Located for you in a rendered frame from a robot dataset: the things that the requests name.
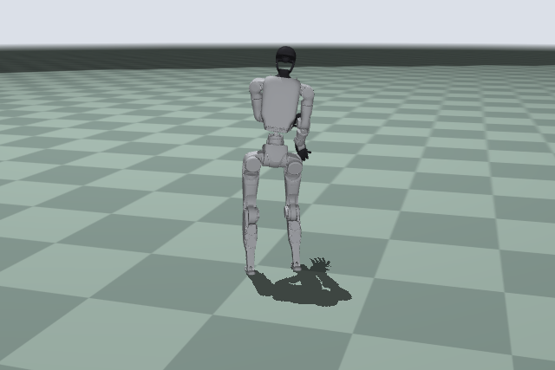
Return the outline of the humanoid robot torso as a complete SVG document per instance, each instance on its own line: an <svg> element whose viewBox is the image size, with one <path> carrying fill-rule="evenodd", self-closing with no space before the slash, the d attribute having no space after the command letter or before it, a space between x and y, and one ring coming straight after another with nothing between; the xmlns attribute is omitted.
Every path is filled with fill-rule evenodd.
<svg viewBox="0 0 555 370"><path fill-rule="evenodd" d="M288 146L284 145L282 134L288 133L297 115L301 91L300 81L292 78L266 76L263 84L261 118L264 129L270 133L263 145L262 166L286 167Z"/></svg>

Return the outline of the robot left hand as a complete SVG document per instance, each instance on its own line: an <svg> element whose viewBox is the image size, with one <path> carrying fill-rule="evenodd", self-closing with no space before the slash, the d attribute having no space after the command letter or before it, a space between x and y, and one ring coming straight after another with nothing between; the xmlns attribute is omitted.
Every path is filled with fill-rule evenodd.
<svg viewBox="0 0 555 370"><path fill-rule="evenodd" d="M296 115L296 119L295 119L292 127L297 127L297 125L295 125L295 124L297 124L297 118L300 118L300 117L301 117L301 113Z"/></svg>

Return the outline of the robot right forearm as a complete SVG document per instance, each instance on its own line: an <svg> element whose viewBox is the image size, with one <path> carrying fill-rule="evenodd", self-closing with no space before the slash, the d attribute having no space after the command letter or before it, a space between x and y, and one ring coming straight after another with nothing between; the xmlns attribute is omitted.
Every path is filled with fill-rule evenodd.
<svg viewBox="0 0 555 370"><path fill-rule="evenodd" d="M304 142L306 137L308 136L309 129L297 129L297 134L294 139L295 144L297 145L298 151L301 151L305 148Z"/></svg>

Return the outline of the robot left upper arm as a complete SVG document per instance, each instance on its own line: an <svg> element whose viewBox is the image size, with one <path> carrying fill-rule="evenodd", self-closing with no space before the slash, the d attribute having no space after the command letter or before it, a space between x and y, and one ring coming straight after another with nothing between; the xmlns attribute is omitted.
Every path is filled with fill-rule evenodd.
<svg viewBox="0 0 555 370"><path fill-rule="evenodd" d="M264 84L264 78L255 78L251 81L249 86L249 91L251 93L251 104L253 108L254 118L263 122L261 118L261 104L262 104L262 88ZM264 122L263 122L264 123Z"/></svg>

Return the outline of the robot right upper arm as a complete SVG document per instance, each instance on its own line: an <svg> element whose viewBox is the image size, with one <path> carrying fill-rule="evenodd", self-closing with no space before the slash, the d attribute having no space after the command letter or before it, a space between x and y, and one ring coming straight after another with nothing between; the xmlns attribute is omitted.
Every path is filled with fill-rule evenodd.
<svg viewBox="0 0 555 370"><path fill-rule="evenodd" d="M301 100L301 117L297 118L297 128L298 129L309 129L310 127L310 116L313 108L314 91L313 88L306 84L301 84L300 95L303 99Z"/></svg>

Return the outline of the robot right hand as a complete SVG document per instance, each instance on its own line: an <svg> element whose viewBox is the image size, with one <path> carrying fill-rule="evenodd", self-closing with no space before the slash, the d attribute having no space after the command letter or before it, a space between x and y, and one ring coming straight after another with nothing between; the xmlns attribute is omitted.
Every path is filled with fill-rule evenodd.
<svg viewBox="0 0 555 370"><path fill-rule="evenodd" d="M305 145L305 143L304 143L304 145ZM298 151L297 145L295 144L295 148L296 148L297 154L301 157L302 161L305 161L305 158L306 158L306 159L309 158L309 157L308 157L308 153L311 153L311 151L308 151L308 150L306 149L306 147L305 147L303 150Z"/></svg>

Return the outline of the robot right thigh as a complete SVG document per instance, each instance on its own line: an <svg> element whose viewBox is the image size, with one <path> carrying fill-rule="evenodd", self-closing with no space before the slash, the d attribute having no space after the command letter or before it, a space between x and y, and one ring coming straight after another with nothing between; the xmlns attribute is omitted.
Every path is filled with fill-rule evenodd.
<svg viewBox="0 0 555 370"><path fill-rule="evenodd" d="M297 219L298 193L301 182L301 171L303 162L296 153L287 153L287 165L284 168L284 184L286 206L284 207L284 218L295 221Z"/></svg>

